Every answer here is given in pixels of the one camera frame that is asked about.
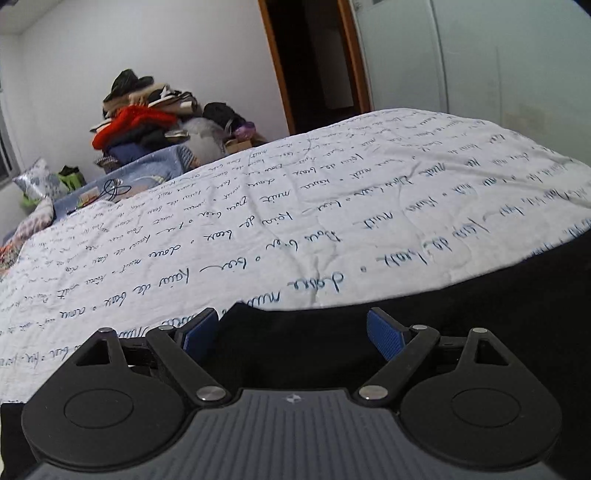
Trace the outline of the green bag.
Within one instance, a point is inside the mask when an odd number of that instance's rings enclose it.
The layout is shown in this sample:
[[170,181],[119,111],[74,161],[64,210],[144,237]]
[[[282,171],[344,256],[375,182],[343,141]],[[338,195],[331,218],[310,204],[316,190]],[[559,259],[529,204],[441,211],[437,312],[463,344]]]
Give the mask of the green bag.
[[59,180],[69,192],[78,190],[86,185],[86,180],[78,167],[65,165],[57,174]]

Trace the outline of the blue patterned blanket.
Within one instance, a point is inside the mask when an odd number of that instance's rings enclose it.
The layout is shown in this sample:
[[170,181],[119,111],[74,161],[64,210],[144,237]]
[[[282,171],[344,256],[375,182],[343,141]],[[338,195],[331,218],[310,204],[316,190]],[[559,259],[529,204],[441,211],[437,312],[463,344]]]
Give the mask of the blue patterned blanket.
[[94,180],[54,203],[55,220],[96,201],[117,203],[183,175],[193,161],[184,145],[158,150]]

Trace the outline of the white script-print bedsheet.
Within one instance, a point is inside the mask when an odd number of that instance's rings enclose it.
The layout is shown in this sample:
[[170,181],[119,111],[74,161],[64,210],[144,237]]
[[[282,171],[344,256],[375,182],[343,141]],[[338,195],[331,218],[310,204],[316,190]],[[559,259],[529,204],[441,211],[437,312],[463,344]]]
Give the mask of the white script-print bedsheet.
[[590,169],[494,123],[383,110],[228,156],[35,234],[1,281],[1,399],[24,402],[97,329],[201,309],[439,289],[590,227]]

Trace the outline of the frosted glass wardrobe door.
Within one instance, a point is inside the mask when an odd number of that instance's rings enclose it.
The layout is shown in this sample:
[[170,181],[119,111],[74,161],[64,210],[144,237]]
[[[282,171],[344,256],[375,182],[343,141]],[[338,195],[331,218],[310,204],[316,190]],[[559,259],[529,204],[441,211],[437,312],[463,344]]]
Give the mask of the frosted glass wardrobe door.
[[587,1],[355,1],[376,109],[492,121],[590,160]]

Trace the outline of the pile of mixed clothes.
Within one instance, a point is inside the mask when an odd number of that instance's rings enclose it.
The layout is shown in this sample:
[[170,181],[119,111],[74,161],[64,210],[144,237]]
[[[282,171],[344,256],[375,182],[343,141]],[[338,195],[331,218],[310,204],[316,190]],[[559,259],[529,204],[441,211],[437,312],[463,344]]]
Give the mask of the pile of mixed clothes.
[[103,120],[92,127],[94,150],[123,166],[172,146],[189,150],[188,170],[266,144],[256,125],[223,102],[200,105],[190,91],[126,69],[102,101]]

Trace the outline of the cardboard box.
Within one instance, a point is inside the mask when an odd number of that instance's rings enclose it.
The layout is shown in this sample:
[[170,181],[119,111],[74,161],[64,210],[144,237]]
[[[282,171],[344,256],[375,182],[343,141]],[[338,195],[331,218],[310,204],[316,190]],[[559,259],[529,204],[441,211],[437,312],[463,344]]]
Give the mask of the cardboard box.
[[231,139],[225,142],[224,149],[226,154],[231,155],[237,152],[249,150],[266,144],[267,141],[263,136],[255,135],[252,138],[239,141],[238,139]]

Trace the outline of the red garment on pile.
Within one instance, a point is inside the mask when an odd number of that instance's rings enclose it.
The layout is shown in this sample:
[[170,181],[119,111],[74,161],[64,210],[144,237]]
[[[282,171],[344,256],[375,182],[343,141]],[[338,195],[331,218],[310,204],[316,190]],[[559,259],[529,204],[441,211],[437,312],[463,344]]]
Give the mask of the red garment on pile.
[[172,113],[141,105],[130,105],[121,109],[106,127],[94,135],[92,147],[95,150],[104,150],[114,140],[132,130],[146,125],[170,127],[176,121],[177,117]]

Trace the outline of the blue floral white pillow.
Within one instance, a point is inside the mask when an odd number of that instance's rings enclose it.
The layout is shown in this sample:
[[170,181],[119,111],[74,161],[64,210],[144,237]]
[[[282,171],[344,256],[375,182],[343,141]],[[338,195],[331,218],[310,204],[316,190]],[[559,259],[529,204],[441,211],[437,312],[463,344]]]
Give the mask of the blue floral white pillow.
[[38,158],[32,166],[16,176],[13,183],[35,205],[45,198],[59,200],[68,194],[67,186],[50,170],[43,158]]

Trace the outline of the wooden door frame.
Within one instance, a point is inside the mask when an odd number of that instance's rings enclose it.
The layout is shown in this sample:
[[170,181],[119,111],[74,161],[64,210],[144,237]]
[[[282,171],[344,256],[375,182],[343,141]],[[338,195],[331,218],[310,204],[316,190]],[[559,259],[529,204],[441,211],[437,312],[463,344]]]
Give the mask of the wooden door frame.
[[291,134],[372,110],[349,1],[260,1]]

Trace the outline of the red floral blanket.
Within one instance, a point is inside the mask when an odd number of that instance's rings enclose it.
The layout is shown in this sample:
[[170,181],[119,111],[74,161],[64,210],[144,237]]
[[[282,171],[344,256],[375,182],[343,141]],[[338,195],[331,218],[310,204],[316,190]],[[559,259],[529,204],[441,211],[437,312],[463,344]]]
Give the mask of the red floral blanket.
[[1,247],[0,253],[0,275],[4,276],[18,260],[22,243],[9,241]]

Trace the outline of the black pants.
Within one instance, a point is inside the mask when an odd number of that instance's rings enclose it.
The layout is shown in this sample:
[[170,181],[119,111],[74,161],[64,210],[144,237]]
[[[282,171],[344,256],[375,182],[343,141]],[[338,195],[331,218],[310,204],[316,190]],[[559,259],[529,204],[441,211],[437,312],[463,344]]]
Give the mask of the black pants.
[[[468,468],[435,457],[394,411],[356,390],[386,360],[367,315],[446,337],[490,330],[543,384],[562,412],[542,460]],[[191,414],[163,451],[131,466],[56,466],[22,429],[25,404],[1,409],[6,479],[586,479],[590,475],[590,237],[440,290],[359,305],[264,311],[238,303],[218,315],[197,364],[228,399]]]

